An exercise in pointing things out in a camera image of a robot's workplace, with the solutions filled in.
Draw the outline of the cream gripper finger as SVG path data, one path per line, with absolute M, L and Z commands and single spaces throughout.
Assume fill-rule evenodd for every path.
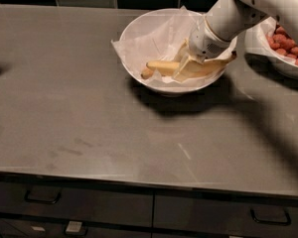
M 202 60 L 196 59 L 191 55 L 184 55 L 173 73 L 172 78 L 178 82 L 192 78 L 202 69 L 203 63 Z
M 185 39 L 181 46 L 179 47 L 177 53 L 175 54 L 173 61 L 181 62 L 183 61 L 189 54 L 189 41 Z

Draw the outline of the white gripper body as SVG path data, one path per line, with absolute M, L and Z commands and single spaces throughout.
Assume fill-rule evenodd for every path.
M 205 17 L 197 21 L 189 36 L 190 52 L 202 60 L 217 58 L 229 45 L 211 30 Z

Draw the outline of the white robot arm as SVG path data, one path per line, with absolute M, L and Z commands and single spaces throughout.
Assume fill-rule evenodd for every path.
M 176 59 L 188 56 L 201 62 L 214 59 L 228 48 L 233 38 L 245 32 L 248 53 L 269 58 L 278 72 L 298 79 L 298 65 L 278 58 L 259 42 L 259 28 L 270 18 L 298 45 L 298 0 L 218 0 L 198 19 Z

